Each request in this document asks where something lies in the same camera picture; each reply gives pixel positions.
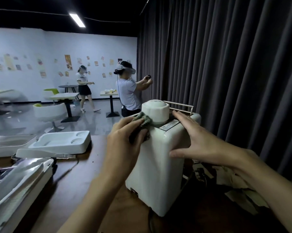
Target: white t-shirt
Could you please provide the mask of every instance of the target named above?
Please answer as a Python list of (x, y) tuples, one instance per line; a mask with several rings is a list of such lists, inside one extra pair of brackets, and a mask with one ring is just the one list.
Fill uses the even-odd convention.
[(87, 78), (87, 75), (86, 74), (81, 74), (81, 73), (78, 72), (76, 74), (76, 76), (77, 76), (77, 82), (78, 82), (78, 80), (80, 80), (82, 83), (85, 83), (85, 82), (88, 81), (88, 78)]
[(121, 103), (128, 110), (137, 110), (141, 108), (142, 104), (136, 94), (134, 94), (134, 90), (136, 88), (135, 82), (130, 79), (126, 80), (118, 77), (116, 88), (118, 89)]

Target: green cloth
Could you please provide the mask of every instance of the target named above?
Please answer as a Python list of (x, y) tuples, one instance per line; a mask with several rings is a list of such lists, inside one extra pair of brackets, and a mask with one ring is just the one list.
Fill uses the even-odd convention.
[[(141, 118), (143, 118), (144, 119), (144, 122), (141, 124), (141, 125), (139, 125), (132, 133), (131, 133), (131, 135), (129, 136), (129, 141), (130, 141), (130, 143), (131, 144), (133, 144), (134, 143), (134, 140), (135, 140), (135, 138), (136, 138), (136, 136), (138, 135), (138, 133), (141, 131), (141, 130), (143, 130), (143, 129), (147, 129), (148, 130), (148, 128), (149, 128), (149, 125), (151, 125), (151, 123), (152, 123), (152, 119), (148, 116), (148, 115), (146, 115), (144, 112), (140, 112), (132, 121), (135, 121), (135, 120), (138, 120), (138, 119), (141, 119)], [(147, 131), (147, 133), (146, 133), (146, 135), (145, 135), (145, 138), (144, 138), (144, 141), (147, 141), (147, 140), (149, 140), (149, 138), (150, 138), (150, 133), (149, 133), (149, 131)]]
[(55, 95), (59, 93), (59, 90), (56, 88), (48, 88), (48, 89), (44, 89), (44, 91), (52, 91), (53, 94), (55, 94)]

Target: white label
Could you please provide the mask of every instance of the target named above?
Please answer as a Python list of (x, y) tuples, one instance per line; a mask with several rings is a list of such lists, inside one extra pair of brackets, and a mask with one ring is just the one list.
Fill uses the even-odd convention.
[(179, 121), (174, 119), (172, 121), (170, 121), (169, 123), (163, 125), (162, 127), (159, 127), (159, 129), (162, 129), (164, 131), (167, 131), (168, 129), (174, 127), (175, 125), (179, 124)]

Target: curtain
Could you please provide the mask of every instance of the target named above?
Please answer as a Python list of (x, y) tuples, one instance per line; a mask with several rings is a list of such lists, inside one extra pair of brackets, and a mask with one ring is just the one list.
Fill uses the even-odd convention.
[(193, 105), (203, 127), (292, 180), (292, 0), (149, 0), (147, 74), (143, 101)]

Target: person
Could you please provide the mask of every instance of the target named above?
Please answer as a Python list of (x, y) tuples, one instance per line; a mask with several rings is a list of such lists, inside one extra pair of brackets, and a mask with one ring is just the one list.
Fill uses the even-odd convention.
[[(274, 214), (292, 233), (292, 183), (266, 165), (248, 149), (231, 145), (181, 112), (173, 115), (187, 129), (191, 146), (170, 152), (171, 158), (191, 158), (230, 167), (265, 199)], [(146, 129), (140, 131), (133, 144), (129, 135), (143, 119), (131, 122), (126, 117), (114, 124), (107, 137), (107, 149), (101, 172), (89, 187), (82, 203), (58, 233), (97, 232), (101, 221), (120, 187), (134, 168)]]
[(80, 102), (80, 106), (81, 106), (81, 112), (84, 113), (85, 110), (84, 110), (84, 102), (86, 100), (86, 97), (88, 98), (89, 102), (90, 102), (90, 106), (91, 108), (93, 109), (93, 112), (97, 112), (97, 111), (100, 111), (101, 109), (95, 109), (94, 108), (94, 103), (93, 103), (93, 100), (92, 100), (92, 93), (91, 93), (91, 90), (89, 88), (88, 85), (92, 85), (94, 84), (94, 82), (88, 82), (88, 78), (87, 78), (87, 74), (88, 71), (87, 71), (87, 68), (85, 66), (80, 66), (80, 68), (78, 69), (78, 73), (76, 74), (77, 76), (77, 82), (78, 82), (78, 91), (79, 91), (79, 94), (81, 96), (81, 102)]
[(114, 74), (117, 74), (116, 88), (119, 92), (120, 102), (122, 104), (121, 115), (123, 117), (137, 114), (141, 111), (141, 102), (137, 97), (138, 91), (146, 90), (152, 84), (152, 79), (144, 77), (139, 82), (132, 80), (132, 74), (136, 70), (132, 64), (127, 61), (120, 61), (115, 69)]

